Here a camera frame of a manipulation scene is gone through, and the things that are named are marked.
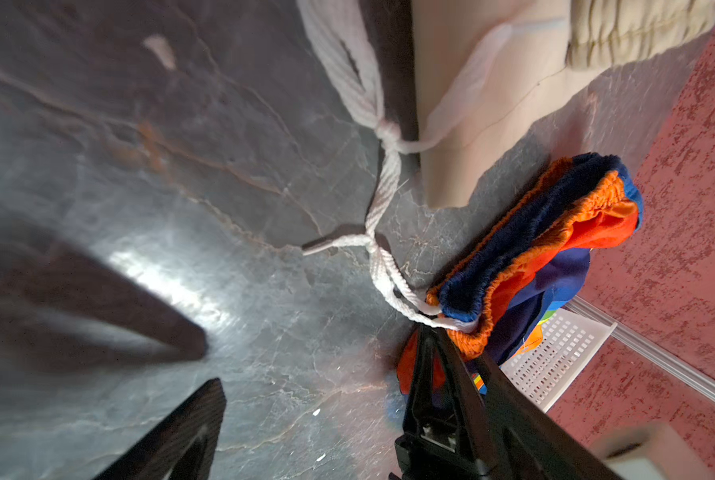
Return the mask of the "white perforated plastic basket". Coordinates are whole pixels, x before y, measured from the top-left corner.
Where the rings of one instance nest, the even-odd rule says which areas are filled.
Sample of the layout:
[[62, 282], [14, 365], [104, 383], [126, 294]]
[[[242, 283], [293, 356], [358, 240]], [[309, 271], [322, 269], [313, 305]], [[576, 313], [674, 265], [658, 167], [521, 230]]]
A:
[[540, 410], [549, 412], [615, 328], [615, 322], [599, 322], [559, 309], [543, 323], [541, 344], [511, 357], [501, 371]]

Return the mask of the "colourful blue orange shorts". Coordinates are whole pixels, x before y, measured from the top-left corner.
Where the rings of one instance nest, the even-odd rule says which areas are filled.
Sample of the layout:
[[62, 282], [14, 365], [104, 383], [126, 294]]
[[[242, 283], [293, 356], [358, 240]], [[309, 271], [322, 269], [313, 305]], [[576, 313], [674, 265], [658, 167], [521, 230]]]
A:
[[533, 189], [419, 299], [391, 254], [368, 233], [308, 248], [361, 246], [371, 277], [395, 310], [443, 328], [464, 360], [503, 364], [535, 348], [539, 325], [573, 299], [591, 252], [627, 241], [643, 222], [643, 196], [621, 158], [587, 153], [557, 160]]

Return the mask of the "beige drawstring shorts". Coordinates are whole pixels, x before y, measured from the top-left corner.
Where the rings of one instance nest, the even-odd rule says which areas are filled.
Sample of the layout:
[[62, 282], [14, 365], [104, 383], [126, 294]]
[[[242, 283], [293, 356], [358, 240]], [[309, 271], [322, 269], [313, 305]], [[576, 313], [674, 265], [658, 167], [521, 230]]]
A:
[[415, 1], [419, 136], [385, 110], [369, 22], [355, 1], [301, 1], [310, 44], [353, 120], [385, 148], [371, 213], [399, 185], [399, 158], [419, 154], [427, 204], [469, 203], [481, 175], [535, 121], [601, 72], [653, 58], [715, 26], [715, 1]]

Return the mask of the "right corner aluminium profile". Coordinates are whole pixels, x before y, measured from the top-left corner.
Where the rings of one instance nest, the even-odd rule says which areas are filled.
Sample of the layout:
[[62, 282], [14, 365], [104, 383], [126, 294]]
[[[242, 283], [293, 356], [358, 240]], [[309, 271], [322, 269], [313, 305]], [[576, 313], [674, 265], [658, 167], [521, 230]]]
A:
[[711, 376], [704, 374], [701, 370], [681, 360], [675, 354], [668, 352], [665, 348], [658, 346], [655, 342], [648, 340], [645, 336], [625, 326], [625, 324], [617, 322], [613, 316], [603, 312], [603, 310], [593, 306], [583, 298], [573, 298], [567, 303], [567, 309], [590, 320], [611, 326], [613, 328], [613, 332], [611, 332], [613, 338], [619, 340], [630, 350], [643, 356], [715, 404], [715, 379], [711, 378]]

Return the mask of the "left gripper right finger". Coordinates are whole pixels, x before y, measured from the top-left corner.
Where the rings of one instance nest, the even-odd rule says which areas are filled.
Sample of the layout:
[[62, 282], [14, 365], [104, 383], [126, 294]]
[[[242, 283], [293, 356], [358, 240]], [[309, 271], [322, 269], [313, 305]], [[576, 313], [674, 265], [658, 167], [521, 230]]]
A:
[[527, 399], [487, 356], [473, 362], [441, 329], [419, 328], [403, 434], [401, 479], [613, 479], [615, 472]]

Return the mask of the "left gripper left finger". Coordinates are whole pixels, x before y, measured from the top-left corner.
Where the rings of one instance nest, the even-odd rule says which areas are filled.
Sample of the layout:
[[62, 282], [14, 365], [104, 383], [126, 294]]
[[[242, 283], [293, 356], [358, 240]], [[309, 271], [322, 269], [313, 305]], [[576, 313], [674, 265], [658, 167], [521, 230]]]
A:
[[96, 477], [209, 478], [225, 408], [221, 381], [208, 380]]

